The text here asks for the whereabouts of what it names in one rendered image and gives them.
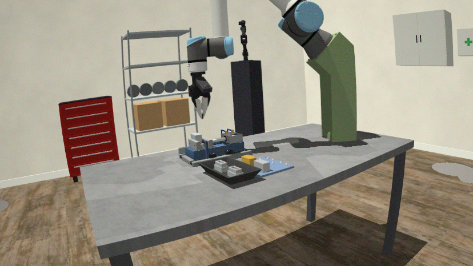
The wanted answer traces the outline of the yellow block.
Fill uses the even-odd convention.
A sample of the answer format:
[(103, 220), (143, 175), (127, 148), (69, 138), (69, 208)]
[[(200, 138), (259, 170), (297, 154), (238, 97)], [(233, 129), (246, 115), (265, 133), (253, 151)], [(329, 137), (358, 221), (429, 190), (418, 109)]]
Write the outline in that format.
[(242, 156), (242, 162), (247, 163), (249, 165), (254, 166), (254, 160), (256, 160), (256, 157), (250, 155)]

